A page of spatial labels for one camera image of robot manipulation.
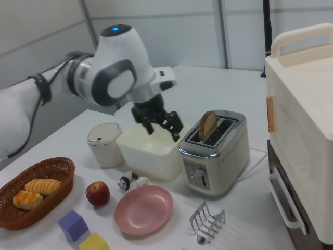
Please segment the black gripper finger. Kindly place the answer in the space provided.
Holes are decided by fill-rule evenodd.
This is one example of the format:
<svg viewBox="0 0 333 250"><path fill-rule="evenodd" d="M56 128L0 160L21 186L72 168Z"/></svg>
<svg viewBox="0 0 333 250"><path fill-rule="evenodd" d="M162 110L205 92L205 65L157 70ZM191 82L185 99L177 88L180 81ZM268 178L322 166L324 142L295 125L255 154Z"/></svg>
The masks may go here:
<svg viewBox="0 0 333 250"><path fill-rule="evenodd" d="M153 119L149 116L144 116L142 118L142 125L146 128L149 135L152 135L154 132L154 128L152 126Z"/></svg>
<svg viewBox="0 0 333 250"><path fill-rule="evenodd" d="M172 111L164 114L162 127L168 130L174 142L177 142L180 139L180 132L184 126L177 112Z"/></svg>

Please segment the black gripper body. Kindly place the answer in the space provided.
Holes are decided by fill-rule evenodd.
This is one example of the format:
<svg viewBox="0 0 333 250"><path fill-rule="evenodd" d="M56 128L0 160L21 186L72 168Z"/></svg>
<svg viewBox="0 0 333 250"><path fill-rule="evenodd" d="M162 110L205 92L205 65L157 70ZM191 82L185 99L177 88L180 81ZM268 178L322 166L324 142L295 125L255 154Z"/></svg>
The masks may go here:
<svg viewBox="0 0 333 250"><path fill-rule="evenodd" d="M164 109L164 101L161 94L157 94L146 102L135 103L131 112L136 123L152 122L167 124L169 122L168 113Z"/></svg>

